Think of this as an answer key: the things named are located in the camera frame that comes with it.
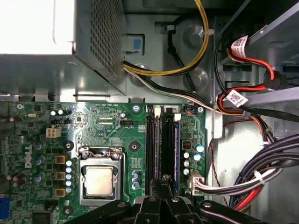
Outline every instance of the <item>chip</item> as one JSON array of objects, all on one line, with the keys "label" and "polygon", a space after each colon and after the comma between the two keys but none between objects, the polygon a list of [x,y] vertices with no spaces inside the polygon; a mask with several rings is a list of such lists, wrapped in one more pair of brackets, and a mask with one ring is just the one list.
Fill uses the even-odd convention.
[{"label": "chip", "polygon": [[65,164],[66,162],[66,156],[65,155],[56,155],[54,157],[54,163],[55,164]]},{"label": "chip", "polygon": [[55,172],[55,180],[64,181],[65,180],[65,172]]},{"label": "chip", "polygon": [[183,142],[183,149],[190,149],[191,148],[191,142],[190,141],[184,141]]},{"label": "chip", "polygon": [[18,208],[22,208],[23,207],[23,201],[22,200],[18,200],[17,201],[17,207]]},{"label": "chip", "polygon": [[65,197],[65,188],[56,188],[55,197]]},{"label": "chip", "polygon": [[34,111],[42,111],[42,106],[40,106],[40,105],[35,105],[35,106],[34,106]]},{"label": "chip", "polygon": [[33,212],[32,224],[52,224],[52,213],[47,211]]}]

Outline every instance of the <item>cpu socket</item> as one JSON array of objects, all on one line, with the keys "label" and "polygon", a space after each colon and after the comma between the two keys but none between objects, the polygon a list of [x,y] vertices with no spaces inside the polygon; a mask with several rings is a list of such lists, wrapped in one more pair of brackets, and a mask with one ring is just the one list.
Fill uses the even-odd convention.
[{"label": "cpu socket", "polygon": [[89,157],[80,160],[80,204],[102,206],[121,199],[121,160]]}]

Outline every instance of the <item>screw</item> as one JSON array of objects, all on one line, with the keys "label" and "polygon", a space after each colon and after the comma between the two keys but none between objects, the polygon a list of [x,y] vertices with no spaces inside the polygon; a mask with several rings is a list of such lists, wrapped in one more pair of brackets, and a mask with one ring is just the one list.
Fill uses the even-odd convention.
[{"label": "screw", "polygon": [[140,106],[134,105],[132,109],[133,109],[134,112],[139,112],[140,111]]},{"label": "screw", "polygon": [[150,199],[149,199],[149,202],[155,202],[157,199],[155,199],[154,197],[151,197]]},{"label": "screw", "polygon": [[17,108],[18,108],[19,110],[21,110],[21,109],[24,108],[24,105],[23,105],[23,104],[18,104],[18,105],[17,105]]},{"label": "screw", "polygon": [[82,153],[81,157],[83,160],[86,160],[88,158],[88,155],[87,153]]},{"label": "screw", "polygon": [[209,202],[205,202],[205,203],[204,203],[204,207],[205,207],[205,208],[211,208],[212,205],[211,205],[211,203],[209,203]]},{"label": "screw", "polygon": [[117,205],[117,207],[119,207],[119,208],[122,208],[122,207],[125,207],[126,206],[126,203],[124,203],[124,202],[120,202],[118,205]]},{"label": "screw", "polygon": [[115,159],[115,160],[118,160],[120,158],[120,155],[117,154],[117,153],[114,153],[112,154],[112,157]]},{"label": "screw", "polygon": [[197,109],[197,111],[198,111],[198,113],[202,113],[202,112],[204,111],[204,108],[199,107],[199,108]]},{"label": "screw", "polygon": [[172,201],[172,202],[179,202],[179,198],[178,198],[178,197],[173,197],[173,198],[171,199],[171,201]]}]

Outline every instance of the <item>black wire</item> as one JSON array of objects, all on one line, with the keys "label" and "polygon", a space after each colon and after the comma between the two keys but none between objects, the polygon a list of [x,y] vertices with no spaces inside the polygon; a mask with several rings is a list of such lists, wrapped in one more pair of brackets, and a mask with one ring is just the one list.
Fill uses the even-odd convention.
[{"label": "black wire", "polygon": [[213,107],[214,105],[212,105],[211,103],[205,101],[203,98],[201,98],[199,95],[197,95],[194,92],[190,92],[190,91],[186,91],[186,90],[178,90],[178,89],[171,89],[171,88],[167,88],[167,87],[163,87],[158,85],[157,83],[153,82],[150,78],[148,78],[147,76],[139,76],[140,78],[142,78],[145,82],[147,82],[148,84],[150,84],[151,86],[153,86],[155,89],[161,90],[161,91],[165,91],[165,92],[170,92],[170,93],[176,93],[176,94],[181,94],[181,95],[185,95],[185,96],[189,96],[192,97],[194,99],[197,99],[198,101],[201,101],[202,103],[204,103],[205,105],[209,106],[209,107]]},{"label": "black wire", "polygon": [[[219,85],[219,88],[220,88],[221,92],[228,95],[228,90],[223,85],[223,83],[221,81],[221,78],[220,78],[218,68],[217,68],[218,48],[221,44],[221,41],[222,41],[222,37],[217,42],[215,52],[214,52],[214,73],[215,73],[215,78],[216,78],[217,84]],[[252,63],[251,61],[248,61],[248,60],[243,59],[243,58],[240,58],[240,60]],[[266,68],[262,64],[259,64],[259,63],[254,63],[254,64],[257,64],[259,66],[262,66],[262,67]],[[240,106],[239,108],[246,111],[246,112],[252,113],[252,114],[260,114],[260,115],[264,115],[264,116],[267,116],[267,117],[273,117],[273,118],[288,120],[288,121],[292,121],[292,122],[299,122],[299,116],[291,114],[291,113],[286,113],[286,112],[282,112],[282,111],[275,111],[275,110],[269,110],[269,109],[260,109],[260,108],[248,107],[248,106],[244,106],[244,105]]]},{"label": "black wire", "polygon": [[[173,57],[173,59],[176,61],[176,63],[183,68],[185,65],[183,63],[183,61],[181,60],[181,58],[178,56],[177,54],[177,50],[175,48],[175,46],[173,45],[173,41],[172,41],[172,35],[175,33],[174,30],[170,30],[168,31],[168,35],[167,35],[167,43],[168,43],[168,49],[167,52]],[[191,76],[189,73],[185,73],[186,79],[188,81],[189,87],[191,89],[191,91],[196,91],[195,85],[191,79]]]}]

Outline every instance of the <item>capacitor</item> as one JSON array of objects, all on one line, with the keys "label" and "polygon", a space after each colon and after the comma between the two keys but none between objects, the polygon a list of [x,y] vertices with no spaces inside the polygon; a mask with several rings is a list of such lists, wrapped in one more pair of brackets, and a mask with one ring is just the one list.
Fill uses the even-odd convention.
[{"label": "capacitor", "polygon": [[65,192],[68,193],[68,194],[71,193],[71,187],[66,187]]},{"label": "capacitor", "polygon": [[58,110],[57,113],[58,113],[59,116],[65,116],[65,115],[67,115],[67,111],[66,110],[61,110],[60,109],[60,110]]},{"label": "capacitor", "polygon": [[26,177],[26,174],[24,172],[22,172],[22,173],[20,173],[20,174],[18,174],[16,176],[14,176],[13,177],[13,181],[18,182],[18,181],[20,181],[21,179],[23,179],[25,177]]},{"label": "capacitor", "polygon": [[66,178],[67,180],[70,180],[70,179],[71,179],[71,174],[67,174],[67,175],[65,175],[65,178]]},{"label": "capacitor", "polygon": [[194,159],[195,161],[199,161],[199,160],[201,159],[200,154],[199,154],[199,153],[194,153],[194,154],[193,154],[193,159]]},{"label": "capacitor", "polygon": [[188,174],[189,174],[189,169],[187,169],[187,168],[184,169],[184,170],[183,170],[183,174],[184,174],[184,175],[188,175]]},{"label": "capacitor", "polygon": [[72,165],[72,162],[71,162],[71,160],[68,160],[65,162],[65,164],[66,164],[66,166],[70,167]]},{"label": "capacitor", "polygon": [[13,183],[13,187],[14,187],[14,188],[18,188],[18,187],[24,185],[25,183],[26,183],[25,179],[21,179],[21,180],[18,181],[18,182],[14,182],[14,183]]},{"label": "capacitor", "polygon": [[34,176],[33,180],[35,183],[39,183],[42,180],[42,177],[39,174],[37,174]]},{"label": "capacitor", "polygon": [[38,151],[38,150],[42,149],[42,145],[41,145],[41,143],[36,142],[33,144],[33,148]]},{"label": "capacitor", "polygon": [[190,166],[190,162],[188,160],[185,160],[184,161],[184,167],[188,167],[188,166]]},{"label": "capacitor", "polygon": [[188,152],[184,152],[184,158],[188,159],[190,157],[190,154]]},{"label": "capacitor", "polygon": [[13,177],[17,176],[19,173],[20,173],[20,172],[16,170],[16,171],[14,171],[12,174],[8,175],[8,176],[6,177],[6,179],[10,181],[11,179],[13,179]]},{"label": "capacitor", "polygon": [[202,153],[204,150],[205,149],[204,149],[204,147],[202,145],[199,144],[199,145],[196,146],[196,151],[197,152]]},{"label": "capacitor", "polygon": [[71,167],[66,167],[66,168],[65,168],[65,171],[66,171],[67,173],[70,173],[70,172],[71,172]]},{"label": "capacitor", "polygon": [[139,177],[139,172],[136,171],[136,170],[134,170],[134,171],[132,172],[132,179],[138,179],[138,177]]},{"label": "capacitor", "polygon": [[121,113],[121,118],[125,118],[127,116],[127,114],[126,113]]},{"label": "capacitor", "polygon": [[40,158],[36,158],[34,160],[34,164],[37,165],[37,166],[41,165],[41,163],[42,163],[42,160]]},{"label": "capacitor", "polygon": [[137,189],[139,189],[140,188],[140,184],[139,184],[139,182],[134,182],[133,184],[132,184],[132,189],[133,190],[137,190]]},{"label": "capacitor", "polygon": [[66,182],[65,182],[65,185],[66,185],[67,187],[70,187],[70,186],[71,186],[71,181],[66,181]]},{"label": "capacitor", "polygon": [[38,175],[40,175],[42,179],[46,177],[46,174],[44,172],[40,172]]}]

